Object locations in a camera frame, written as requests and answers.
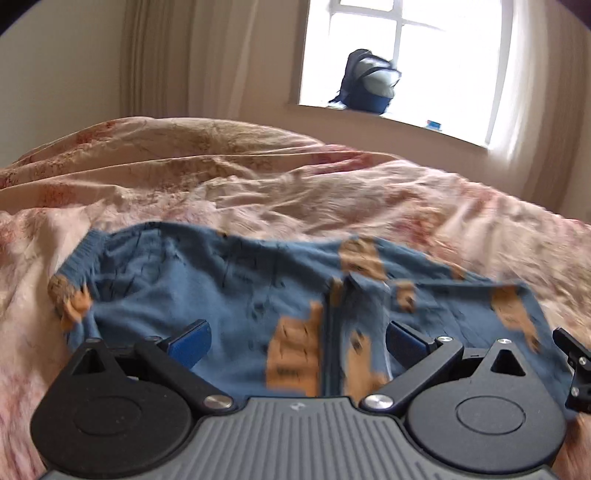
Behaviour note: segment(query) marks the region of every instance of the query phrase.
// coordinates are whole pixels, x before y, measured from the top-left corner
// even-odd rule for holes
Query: black circular disc
[[[414,399],[407,429],[427,453],[464,471],[503,475],[551,462],[566,423],[549,395],[521,377],[470,378],[431,387]]]
[[[81,478],[133,475],[187,437],[191,413],[177,393],[150,382],[99,376],[72,377],[63,398],[42,402],[35,412],[31,435],[48,465]]]

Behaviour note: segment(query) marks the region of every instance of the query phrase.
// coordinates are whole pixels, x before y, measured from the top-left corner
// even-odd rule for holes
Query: window frame
[[[301,30],[301,41],[298,42],[299,48],[296,52],[297,68],[296,78],[294,78],[293,85],[293,98],[296,103],[300,101],[300,88],[301,88],[301,74],[304,61],[304,45],[306,43],[307,36],[307,23],[310,12],[310,3],[313,0],[305,0],[304,5],[306,6],[302,12],[303,26]],[[499,0],[501,2],[501,42],[499,45],[499,59],[497,64],[495,92],[493,94],[493,102],[491,107],[491,115],[489,117],[489,124],[484,139],[484,144],[488,145],[491,141],[492,132],[495,127],[496,117],[499,111],[499,105],[501,103],[501,95],[505,84],[507,65],[509,60],[509,48],[511,45],[511,35],[513,28],[513,3],[514,0]],[[385,18],[388,20],[394,20],[396,22],[396,32],[394,39],[394,51],[392,52],[392,65],[396,67],[398,63],[398,56],[400,55],[400,42],[402,38],[402,26],[403,25],[416,25],[419,27],[432,28],[434,30],[440,30],[438,27],[433,25],[415,22],[413,20],[407,20],[402,16],[402,3],[404,0],[394,0],[392,10],[383,11],[376,10],[367,7],[355,7],[353,5],[341,5],[340,0],[329,0],[329,15],[332,20],[332,16],[335,13],[354,14],[354,15],[365,15],[367,17]]]

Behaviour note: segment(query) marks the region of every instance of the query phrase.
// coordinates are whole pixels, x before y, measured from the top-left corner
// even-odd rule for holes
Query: ribbed gray surface
[[[71,479],[50,472],[46,480]],[[137,480],[466,480],[420,455],[395,421],[345,398],[256,398],[211,417],[175,459]],[[547,471],[523,480],[555,479]]]

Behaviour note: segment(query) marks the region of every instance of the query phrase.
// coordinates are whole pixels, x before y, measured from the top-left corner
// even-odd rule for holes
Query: logo
[[[292,403],[292,404],[290,405],[290,408],[291,408],[292,410],[295,410],[295,411],[300,411],[300,410],[302,410],[302,409],[303,409],[303,408],[305,408],[305,407],[306,407],[306,404],[302,403],[301,401],[299,401],[299,402],[296,402],[296,403]]]

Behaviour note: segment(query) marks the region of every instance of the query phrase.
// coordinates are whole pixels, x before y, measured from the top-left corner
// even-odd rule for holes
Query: window
[[[496,118],[511,0],[310,0],[300,104],[328,106],[357,48],[402,72],[383,116],[484,145]]]

